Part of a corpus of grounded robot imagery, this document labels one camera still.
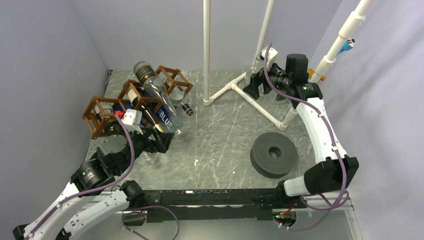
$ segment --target black disc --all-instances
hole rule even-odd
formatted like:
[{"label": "black disc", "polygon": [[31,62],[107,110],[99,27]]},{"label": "black disc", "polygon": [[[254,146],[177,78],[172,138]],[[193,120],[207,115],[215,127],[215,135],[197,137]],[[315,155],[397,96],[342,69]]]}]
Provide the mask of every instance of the black disc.
[{"label": "black disc", "polygon": [[250,150],[254,169],[264,177],[279,179],[287,175],[299,161],[293,142],[278,132],[260,135]]}]

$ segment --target glass bottle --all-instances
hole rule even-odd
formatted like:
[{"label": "glass bottle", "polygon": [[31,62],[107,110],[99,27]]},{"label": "glass bottle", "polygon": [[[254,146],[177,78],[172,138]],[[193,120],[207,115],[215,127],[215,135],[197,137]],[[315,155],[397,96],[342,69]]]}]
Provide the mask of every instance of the glass bottle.
[{"label": "glass bottle", "polygon": [[[142,89],[137,88],[137,91],[140,93],[140,95],[145,96]],[[137,103],[139,102],[139,97],[137,96],[137,94],[134,92],[134,90],[131,87],[126,92],[126,96],[131,101],[131,104],[133,107],[135,107]],[[153,107],[150,104],[150,102],[144,101],[140,105],[140,108],[137,110],[142,111],[144,119],[146,119],[147,122],[151,124],[152,126],[154,126],[154,128],[156,128],[159,132],[161,133],[165,132],[164,127],[161,125],[161,123],[159,122],[159,119],[154,114]]]},{"label": "glass bottle", "polygon": [[146,61],[140,61],[134,66],[134,74],[148,95],[159,102],[171,116],[177,116],[177,111],[169,99],[164,82]]},{"label": "glass bottle", "polygon": [[[165,84],[166,89],[170,87],[168,81],[163,80],[163,83]],[[186,97],[186,95],[187,93],[180,86],[176,86],[169,95],[169,98],[171,99],[172,104],[175,106],[180,105],[185,113],[191,116],[194,113],[193,109],[187,103],[183,102],[183,99]]]}]

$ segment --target wine bottle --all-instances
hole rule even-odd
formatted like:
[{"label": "wine bottle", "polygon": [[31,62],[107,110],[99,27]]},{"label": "wine bottle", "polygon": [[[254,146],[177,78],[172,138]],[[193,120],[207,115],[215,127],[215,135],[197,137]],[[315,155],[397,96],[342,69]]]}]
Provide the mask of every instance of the wine bottle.
[{"label": "wine bottle", "polygon": [[177,116],[177,111],[169,99],[164,82],[146,61],[140,61],[134,66],[134,74],[150,97],[162,103],[171,116]]},{"label": "wine bottle", "polygon": [[[140,93],[141,96],[145,96],[143,90],[141,88],[137,88],[137,91]],[[139,103],[139,97],[134,92],[134,90],[130,87],[128,91],[126,92],[126,96],[131,101],[131,104],[133,107]],[[140,105],[140,108],[137,109],[143,112],[143,117],[147,120],[149,124],[154,126],[159,132],[164,133],[165,129],[163,128],[162,124],[159,122],[159,119],[156,117],[153,111],[153,107],[150,104],[150,102],[143,101]]]}]

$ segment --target marble table surface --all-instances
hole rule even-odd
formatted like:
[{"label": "marble table surface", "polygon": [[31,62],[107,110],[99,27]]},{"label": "marble table surface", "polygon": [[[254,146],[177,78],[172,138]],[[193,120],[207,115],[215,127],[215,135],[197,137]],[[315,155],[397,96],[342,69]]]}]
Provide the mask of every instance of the marble table surface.
[{"label": "marble table surface", "polygon": [[[299,116],[281,132],[232,90],[204,106],[203,70],[181,73],[194,85],[185,98],[194,114],[181,114],[182,133],[174,137],[168,152],[142,153],[127,180],[137,181],[146,190],[275,188],[279,181],[301,176],[315,164],[311,140]],[[210,71],[210,95],[242,73],[242,69]],[[131,70],[113,71],[104,96],[116,98],[128,79],[137,80]],[[268,95],[257,102],[277,119],[283,119],[291,106],[288,101],[275,103]],[[299,164],[280,179],[260,175],[250,161],[253,142],[267,132],[284,134],[299,155]],[[87,158],[101,141],[91,141]]]}]

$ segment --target gray wall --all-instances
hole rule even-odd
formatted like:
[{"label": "gray wall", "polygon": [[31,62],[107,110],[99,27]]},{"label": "gray wall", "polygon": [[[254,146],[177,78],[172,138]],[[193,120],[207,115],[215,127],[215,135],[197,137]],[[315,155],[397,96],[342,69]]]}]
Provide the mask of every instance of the gray wall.
[{"label": "gray wall", "polygon": [[[107,67],[140,60],[203,69],[203,1],[72,0]],[[264,44],[311,56],[342,0],[277,0]],[[268,0],[212,0],[210,68],[246,69],[253,61]]]},{"label": "gray wall", "polygon": [[0,32],[0,239],[11,239],[84,160],[81,115],[107,69],[68,0],[3,0]]},{"label": "gray wall", "polygon": [[[343,1],[313,62],[357,3]],[[423,14],[419,0],[375,1],[356,48],[337,58],[321,85],[339,140],[359,159],[349,190],[365,240],[424,236]]]}]

